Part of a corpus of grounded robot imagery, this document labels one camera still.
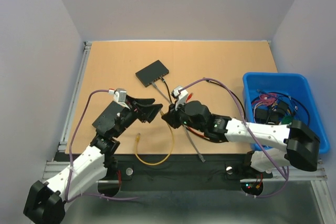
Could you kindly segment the black network switch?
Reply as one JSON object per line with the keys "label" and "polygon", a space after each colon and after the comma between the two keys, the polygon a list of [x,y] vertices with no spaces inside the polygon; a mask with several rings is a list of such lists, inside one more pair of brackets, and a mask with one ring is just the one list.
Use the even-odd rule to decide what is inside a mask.
{"label": "black network switch", "polygon": [[167,74],[169,74],[168,68],[160,60],[157,60],[136,72],[135,76],[145,87],[148,87]]}

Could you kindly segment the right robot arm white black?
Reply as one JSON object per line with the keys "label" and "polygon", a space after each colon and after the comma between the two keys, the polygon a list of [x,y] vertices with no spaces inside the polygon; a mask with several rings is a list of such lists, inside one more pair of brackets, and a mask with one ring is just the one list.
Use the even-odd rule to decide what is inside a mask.
{"label": "right robot arm white black", "polygon": [[249,152],[247,161],[241,165],[243,174],[248,177],[285,166],[306,172],[317,170],[320,139],[298,120],[284,125],[249,123],[213,114],[199,101],[171,104],[162,119],[174,129],[183,125],[198,130],[214,143],[255,143],[260,146],[259,151]]}

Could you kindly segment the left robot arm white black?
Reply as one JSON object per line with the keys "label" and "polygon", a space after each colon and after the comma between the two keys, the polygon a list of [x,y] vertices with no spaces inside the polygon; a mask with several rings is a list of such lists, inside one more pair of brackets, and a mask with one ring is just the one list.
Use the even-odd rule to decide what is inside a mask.
{"label": "left robot arm white black", "polygon": [[33,223],[61,223],[76,198],[98,180],[116,175],[117,137],[136,120],[151,123],[162,107],[153,98],[127,96],[125,104],[111,102],[93,122],[96,134],[83,153],[71,157],[70,164],[54,177],[31,186],[23,214]]}

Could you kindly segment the black box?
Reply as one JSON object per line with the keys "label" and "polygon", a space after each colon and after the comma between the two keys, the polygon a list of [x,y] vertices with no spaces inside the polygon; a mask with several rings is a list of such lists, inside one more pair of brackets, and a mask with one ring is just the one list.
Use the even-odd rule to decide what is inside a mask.
{"label": "black box", "polygon": [[105,134],[107,131],[114,127],[115,120],[118,117],[117,114],[120,113],[124,107],[116,102],[111,102],[105,110],[96,118],[92,123],[92,126],[96,129],[96,132],[100,135]]}

